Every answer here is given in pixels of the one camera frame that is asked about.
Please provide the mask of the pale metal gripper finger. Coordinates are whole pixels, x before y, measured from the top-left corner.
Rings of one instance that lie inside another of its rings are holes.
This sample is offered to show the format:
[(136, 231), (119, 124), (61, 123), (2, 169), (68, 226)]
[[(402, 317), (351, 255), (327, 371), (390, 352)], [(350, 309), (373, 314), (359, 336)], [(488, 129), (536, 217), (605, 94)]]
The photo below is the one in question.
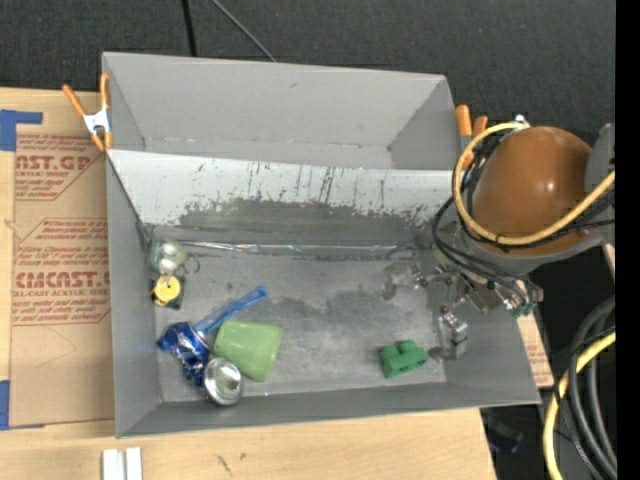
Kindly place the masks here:
[(384, 297), (394, 297), (399, 287), (419, 289), (428, 285), (426, 276), (412, 262), (394, 262), (384, 269)]
[(443, 314), (439, 319), (441, 348), (445, 359), (456, 360), (466, 354), (469, 326), (453, 313)]

